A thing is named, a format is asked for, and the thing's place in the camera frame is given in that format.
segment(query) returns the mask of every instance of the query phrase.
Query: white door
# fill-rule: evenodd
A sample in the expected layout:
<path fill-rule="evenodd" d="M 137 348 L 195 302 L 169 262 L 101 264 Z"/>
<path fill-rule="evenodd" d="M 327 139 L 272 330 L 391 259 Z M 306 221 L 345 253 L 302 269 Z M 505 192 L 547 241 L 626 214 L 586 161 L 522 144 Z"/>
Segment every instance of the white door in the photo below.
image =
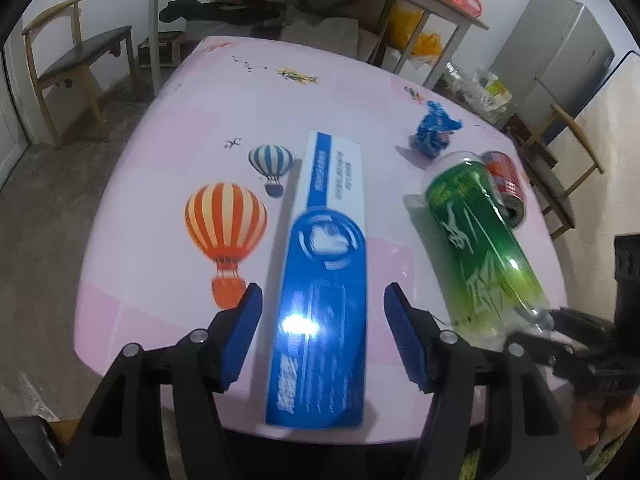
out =
<path fill-rule="evenodd" d="M 9 96 L 4 69 L 0 68 L 0 189 L 26 149 L 27 140 Z"/>

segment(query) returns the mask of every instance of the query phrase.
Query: green bottle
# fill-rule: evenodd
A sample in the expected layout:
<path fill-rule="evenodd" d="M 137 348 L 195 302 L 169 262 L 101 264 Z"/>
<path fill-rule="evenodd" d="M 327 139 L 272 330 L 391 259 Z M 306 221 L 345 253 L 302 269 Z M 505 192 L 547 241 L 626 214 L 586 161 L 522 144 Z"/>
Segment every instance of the green bottle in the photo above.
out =
<path fill-rule="evenodd" d="M 459 267 L 451 321 L 465 338 L 504 336 L 513 330 L 553 328 L 549 303 L 511 228 L 482 160 L 453 152 L 432 166 L 438 174 L 424 193 L 431 214 Z"/>

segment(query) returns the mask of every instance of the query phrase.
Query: hot air balloon print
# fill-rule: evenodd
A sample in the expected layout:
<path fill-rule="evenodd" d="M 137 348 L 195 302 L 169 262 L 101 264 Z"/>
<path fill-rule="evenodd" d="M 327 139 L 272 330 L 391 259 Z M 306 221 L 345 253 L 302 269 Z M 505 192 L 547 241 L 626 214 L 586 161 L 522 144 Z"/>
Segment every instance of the hot air balloon print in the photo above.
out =
<path fill-rule="evenodd" d="M 264 234 L 264 204 L 248 189 L 220 182 L 203 186 L 191 195 L 184 208 L 184 222 L 191 240 L 216 263 L 211 290 L 217 306 L 238 306 L 246 290 L 238 264 Z"/>
<path fill-rule="evenodd" d="M 289 173 L 296 157 L 287 148 L 275 144 L 264 144 L 249 152 L 249 163 L 255 171 L 267 178 L 264 189 L 267 195 L 278 198 L 282 196 L 283 187 L 280 177 Z"/>

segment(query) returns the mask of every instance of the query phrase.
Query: orange striped hot air balloon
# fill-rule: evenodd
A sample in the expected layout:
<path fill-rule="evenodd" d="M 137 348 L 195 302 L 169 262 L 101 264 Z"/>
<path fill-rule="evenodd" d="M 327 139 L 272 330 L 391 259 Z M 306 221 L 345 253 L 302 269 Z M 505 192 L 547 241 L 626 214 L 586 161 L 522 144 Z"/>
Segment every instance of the orange striped hot air balloon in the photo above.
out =
<path fill-rule="evenodd" d="M 238 263 L 264 234 L 264 205 L 248 189 L 219 182 L 191 195 L 184 208 L 184 222 L 194 243 L 218 267 L 211 280 L 216 304 L 220 308 L 237 306 L 246 289 L 238 275 Z"/>

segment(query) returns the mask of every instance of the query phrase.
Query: human hand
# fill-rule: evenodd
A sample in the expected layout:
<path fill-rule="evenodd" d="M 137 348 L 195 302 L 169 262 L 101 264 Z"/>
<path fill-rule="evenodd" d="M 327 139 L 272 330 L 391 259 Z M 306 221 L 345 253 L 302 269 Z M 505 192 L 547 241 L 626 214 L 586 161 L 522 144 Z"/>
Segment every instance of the human hand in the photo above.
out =
<path fill-rule="evenodd" d="M 593 400 L 574 400 L 571 409 L 569 431 L 578 450 L 595 446 L 600 440 L 598 428 L 602 423 L 601 403 Z M 629 430 L 640 415 L 640 397 L 624 397 L 616 407 L 606 415 L 607 442 L 616 440 Z"/>

